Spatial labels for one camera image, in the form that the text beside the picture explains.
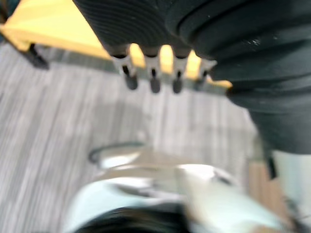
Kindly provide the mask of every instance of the dark fabric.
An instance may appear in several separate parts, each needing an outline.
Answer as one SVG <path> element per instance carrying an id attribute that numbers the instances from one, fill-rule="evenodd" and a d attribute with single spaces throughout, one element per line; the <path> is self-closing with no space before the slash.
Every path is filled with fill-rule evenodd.
<path id="1" fill-rule="evenodd" d="M 311 154 L 310 0 L 74 2 L 103 44 L 158 46 L 174 35 L 217 60 L 212 79 L 233 83 L 228 97 L 250 111 L 267 143 Z"/>
<path id="2" fill-rule="evenodd" d="M 74 0 L 74 3 L 111 55 L 130 43 L 146 48 L 171 44 L 180 56 L 190 52 L 189 46 L 166 30 L 159 10 L 166 9 L 166 5 L 159 8 L 154 0 Z"/>

